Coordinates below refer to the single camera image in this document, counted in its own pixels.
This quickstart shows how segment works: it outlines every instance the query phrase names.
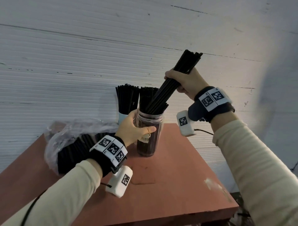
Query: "clear plastic jar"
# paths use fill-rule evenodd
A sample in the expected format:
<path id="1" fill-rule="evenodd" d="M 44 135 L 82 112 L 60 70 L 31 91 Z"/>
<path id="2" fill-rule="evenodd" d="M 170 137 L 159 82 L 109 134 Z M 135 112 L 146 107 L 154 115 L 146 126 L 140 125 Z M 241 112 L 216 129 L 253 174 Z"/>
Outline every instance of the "clear plastic jar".
<path id="1" fill-rule="evenodd" d="M 136 143 L 136 149 L 139 155 L 144 157 L 149 157 L 154 155 L 157 147 L 157 142 L 163 127 L 163 114 L 150 115 L 150 114 L 145 114 L 139 110 L 138 115 L 136 117 L 136 126 L 138 128 L 142 128 L 146 126 L 156 127 L 155 132 L 144 135 Z"/>

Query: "person's left hand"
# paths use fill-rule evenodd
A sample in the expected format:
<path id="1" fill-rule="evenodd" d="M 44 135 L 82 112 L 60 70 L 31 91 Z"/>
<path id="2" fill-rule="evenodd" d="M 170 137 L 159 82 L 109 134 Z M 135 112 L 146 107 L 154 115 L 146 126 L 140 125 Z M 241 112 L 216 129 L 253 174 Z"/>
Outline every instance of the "person's left hand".
<path id="1" fill-rule="evenodd" d="M 143 128 L 137 128 L 134 126 L 133 120 L 138 110 L 134 110 L 122 121 L 115 136 L 120 137 L 125 146 L 129 146 L 136 140 L 140 139 L 145 134 L 150 134 L 156 131 L 154 126 L 148 126 Z"/>

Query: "long-sleeved shirt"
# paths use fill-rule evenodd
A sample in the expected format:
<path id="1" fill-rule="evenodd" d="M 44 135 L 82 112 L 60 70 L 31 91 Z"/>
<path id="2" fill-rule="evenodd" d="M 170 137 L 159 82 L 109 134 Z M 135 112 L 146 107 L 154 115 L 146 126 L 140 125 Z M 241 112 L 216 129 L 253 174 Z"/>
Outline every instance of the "long-sleeved shirt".
<path id="1" fill-rule="evenodd" d="M 298 179 L 241 120 L 213 137 L 257 226 L 298 224 Z M 26 225 L 70 225 L 100 184 L 87 161 L 77 164 L 36 202 Z M 3 225 L 20 225 L 28 203 Z"/>

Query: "wall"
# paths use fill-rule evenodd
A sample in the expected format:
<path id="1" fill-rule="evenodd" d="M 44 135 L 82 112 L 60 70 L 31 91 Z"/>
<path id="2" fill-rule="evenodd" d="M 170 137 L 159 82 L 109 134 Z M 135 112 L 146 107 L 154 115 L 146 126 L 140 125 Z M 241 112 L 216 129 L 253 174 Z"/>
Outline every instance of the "wall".
<path id="1" fill-rule="evenodd" d="M 297 94 L 295 65 L 278 61 L 295 56 L 297 9 L 294 0 L 2 1 L 0 170 L 53 120 L 116 120 L 114 87 L 160 86 L 185 49 L 204 53 L 197 65 L 202 76 L 224 88 L 239 117 L 292 165 L 298 160 L 295 126 L 284 131 L 297 118 L 297 107 L 292 103 L 290 111 L 278 111 L 276 100 L 284 97 L 271 94 L 284 77 L 272 78 L 271 72 L 292 71 L 294 82 L 283 82 L 283 88 L 290 83 L 287 95 Z M 192 101 L 175 93 L 168 103 L 166 120 L 176 122 L 176 113 Z M 207 123 L 196 126 L 211 131 Z M 212 137 L 199 133 L 190 141 L 227 189 L 236 191 Z M 286 144 L 290 148 L 283 155 L 279 151 Z"/>

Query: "brown tabletop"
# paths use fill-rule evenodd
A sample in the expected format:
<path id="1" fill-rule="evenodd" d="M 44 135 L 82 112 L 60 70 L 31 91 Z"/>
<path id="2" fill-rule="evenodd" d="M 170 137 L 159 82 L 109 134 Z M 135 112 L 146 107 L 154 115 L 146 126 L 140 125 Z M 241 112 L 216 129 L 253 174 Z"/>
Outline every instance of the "brown tabletop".
<path id="1" fill-rule="evenodd" d="M 45 146 L 39 137 L 0 174 L 0 224 L 59 179 L 44 161 Z M 176 124 L 164 125 L 152 157 L 131 145 L 125 165 L 133 176 L 124 196 L 100 186 L 73 225 L 186 225 L 228 219 L 238 208 Z"/>

